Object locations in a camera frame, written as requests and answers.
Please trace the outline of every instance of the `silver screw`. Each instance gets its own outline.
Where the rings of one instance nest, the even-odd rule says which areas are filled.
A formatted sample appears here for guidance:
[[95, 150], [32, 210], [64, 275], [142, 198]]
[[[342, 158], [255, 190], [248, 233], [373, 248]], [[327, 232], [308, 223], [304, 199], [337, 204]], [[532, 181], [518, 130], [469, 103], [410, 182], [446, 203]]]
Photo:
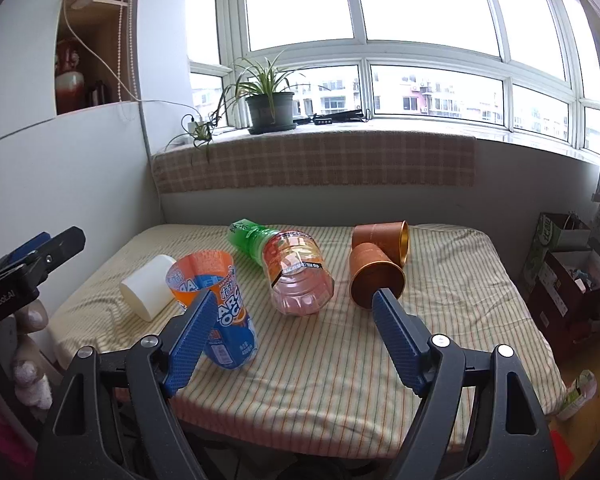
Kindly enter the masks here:
[[449, 344], [451, 343], [449, 338], [443, 334], [436, 334], [435, 336], [433, 336], [433, 338], [431, 340], [433, 341], [433, 344], [435, 346], [439, 346], [440, 348], [449, 346]]
[[509, 345], [500, 345], [498, 346], [498, 354], [502, 357], [511, 357], [513, 355], [513, 348]]
[[140, 344], [145, 348], [151, 348], [158, 344], [158, 338], [155, 335], [148, 335], [140, 340]]
[[77, 355], [80, 359], [87, 358], [91, 354], [93, 354], [93, 348], [91, 348], [90, 346], [83, 346], [82, 348], [80, 348], [78, 350], [78, 353], [77, 353]]

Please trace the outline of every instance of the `orange and blue paper cup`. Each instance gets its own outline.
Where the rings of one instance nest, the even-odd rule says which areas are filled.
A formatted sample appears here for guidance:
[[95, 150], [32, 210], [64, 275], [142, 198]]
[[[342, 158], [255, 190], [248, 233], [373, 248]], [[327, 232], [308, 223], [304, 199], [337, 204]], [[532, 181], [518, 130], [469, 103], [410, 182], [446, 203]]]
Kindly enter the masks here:
[[234, 259], [224, 251], [191, 253], [175, 262], [166, 277], [174, 297], [188, 308], [196, 296], [211, 290], [218, 318], [205, 344], [205, 354], [229, 370], [250, 361], [258, 349], [253, 321], [242, 304]]

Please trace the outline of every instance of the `striped bed sheet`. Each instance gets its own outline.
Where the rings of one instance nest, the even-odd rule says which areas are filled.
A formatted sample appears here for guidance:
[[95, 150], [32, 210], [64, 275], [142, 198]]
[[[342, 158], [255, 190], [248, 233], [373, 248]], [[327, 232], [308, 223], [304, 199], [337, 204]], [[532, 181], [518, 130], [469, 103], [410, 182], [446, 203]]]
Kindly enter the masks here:
[[[171, 406], [176, 416], [254, 444], [343, 458], [392, 458], [419, 399], [400, 382], [370, 312], [349, 298], [351, 227], [301, 227], [315, 237], [335, 280], [333, 299], [317, 315], [285, 317], [269, 301], [264, 274], [225, 240], [226, 227], [162, 225], [121, 248], [52, 316], [59, 363], [83, 345], [99, 352], [129, 348], [158, 333], [179, 312], [172, 302], [153, 322], [136, 317], [118, 283], [156, 254], [174, 258], [216, 248], [234, 255], [238, 284], [258, 335], [256, 358], [223, 370], [202, 356]], [[400, 303], [465, 348], [506, 343], [525, 367], [545, 413], [565, 386], [551, 349], [507, 276], [489, 237], [446, 225], [410, 226]], [[450, 444], [468, 429], [473, 389], [465, 388]]]

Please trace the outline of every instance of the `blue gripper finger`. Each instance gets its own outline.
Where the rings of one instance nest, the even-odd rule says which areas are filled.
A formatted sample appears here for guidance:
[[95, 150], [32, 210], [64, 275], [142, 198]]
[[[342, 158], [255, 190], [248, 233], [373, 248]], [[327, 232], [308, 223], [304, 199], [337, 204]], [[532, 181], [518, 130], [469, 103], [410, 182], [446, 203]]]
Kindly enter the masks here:
[[405, 314], [388, 288], [374, 294], [372, 313], [402, 384], [422, 396], [429, 385], [423, 370], [429, 360], [429, 330], [420, 318]]
[[212, 292], [198, 305], [169, 354], [169, 371], [163, 381], [168, 397], [187, 386], [200, 354], [205, 347], [209, 332], [218, 319], [218, 300]]

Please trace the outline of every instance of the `wooden floor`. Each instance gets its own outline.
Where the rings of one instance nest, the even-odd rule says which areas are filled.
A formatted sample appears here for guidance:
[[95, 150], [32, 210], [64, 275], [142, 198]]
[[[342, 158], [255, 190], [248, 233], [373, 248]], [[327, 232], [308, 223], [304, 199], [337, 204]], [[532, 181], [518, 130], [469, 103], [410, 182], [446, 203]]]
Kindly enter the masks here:
[[560, 366], [562, 380], [569, 386], [584, 369], [591, 370], [598, 381], [595, 397], [569, 420], [560, 422], [554, 418], [550, 423], [552, 430], [562, 435], [574, 455], [566, 478], [575, 473], [600, 439], [600, 339]]

